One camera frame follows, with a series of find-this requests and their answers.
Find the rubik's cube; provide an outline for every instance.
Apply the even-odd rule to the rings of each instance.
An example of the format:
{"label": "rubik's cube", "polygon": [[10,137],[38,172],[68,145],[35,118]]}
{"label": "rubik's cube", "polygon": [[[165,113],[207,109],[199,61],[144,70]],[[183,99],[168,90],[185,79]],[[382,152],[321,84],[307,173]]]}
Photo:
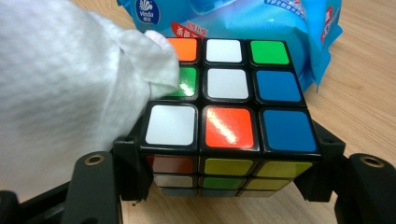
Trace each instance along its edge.
{"label": "rubik's cube", "polygon": [[269,197],[319,161],[285,42],[168,39],[179,90],[149,102],[139,143],[164,195]]}

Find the screw hole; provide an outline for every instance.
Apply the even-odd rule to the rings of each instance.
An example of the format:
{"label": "screw hole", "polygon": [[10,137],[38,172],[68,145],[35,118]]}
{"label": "screw hole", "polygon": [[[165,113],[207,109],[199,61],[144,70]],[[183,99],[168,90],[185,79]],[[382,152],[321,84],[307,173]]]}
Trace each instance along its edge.
{"label": "screw hole", "polygon": [[385,166],[384,162],[382,162],[374,157],[363,156],[363,157],[361,157],[361,161],[364,164],[375,167],[375,168],[383,168]]}
{"label": "screw hole", "polygon": [[332,140],[332,139],[330,139],[330,138],[325,138],[325,139],[323,139],[323,141],[324,141],[325,143],[329,143],[329,144],[335,143],[335,141]]}
{"label": "screw hole", "polygon": [[96,154],[96,155],[93,155],[93,156],[90,156],[89,158],[87,158],[85,160],[85,164],[87,164],[87,165],[96,165],[96,164],[101,163],[104,160],[105,160],[104,156],[102,156],[100,154]]}

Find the blue plastic bag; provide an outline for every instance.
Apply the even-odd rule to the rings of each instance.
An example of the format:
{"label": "blue plastic bag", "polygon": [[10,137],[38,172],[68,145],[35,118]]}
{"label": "blue plastic bag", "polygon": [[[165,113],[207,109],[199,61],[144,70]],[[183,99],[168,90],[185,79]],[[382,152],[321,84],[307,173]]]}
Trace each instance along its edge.
{"label": "blue plastic bag", "polygon": [[342,33],[341,0],[118,0],[142,32],[284,40],[303,91],[322,80]]}

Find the green sticker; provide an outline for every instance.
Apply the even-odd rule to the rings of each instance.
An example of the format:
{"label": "green sticker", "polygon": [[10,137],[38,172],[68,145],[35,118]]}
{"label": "green sticker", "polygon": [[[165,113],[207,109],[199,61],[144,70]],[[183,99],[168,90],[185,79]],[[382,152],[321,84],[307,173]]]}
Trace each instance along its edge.
{"label": "green sticker", "polygon": [[178,90],[168,96],[186,97],[195,94],[197,71],[193,67],[180,67]]}
{"label": "green sticker", "polygon": [[242,183],[241,178],[206,177],[204,188],[206,189],[238,189]]}
{"label": "green sticker", "polygon": [[288,64],[290,62],[285,45],[280,41],[250,42],[255,63]]}

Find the logo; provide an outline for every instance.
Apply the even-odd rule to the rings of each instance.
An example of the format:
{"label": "logo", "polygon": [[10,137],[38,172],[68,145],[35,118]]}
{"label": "logo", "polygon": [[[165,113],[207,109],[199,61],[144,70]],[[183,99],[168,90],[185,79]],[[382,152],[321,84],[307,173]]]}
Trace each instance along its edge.
{"label": "logo", "polygon": [[146,23],[158,24],[160,10],[153,0],[139,0],[135,4],[137,18]]}

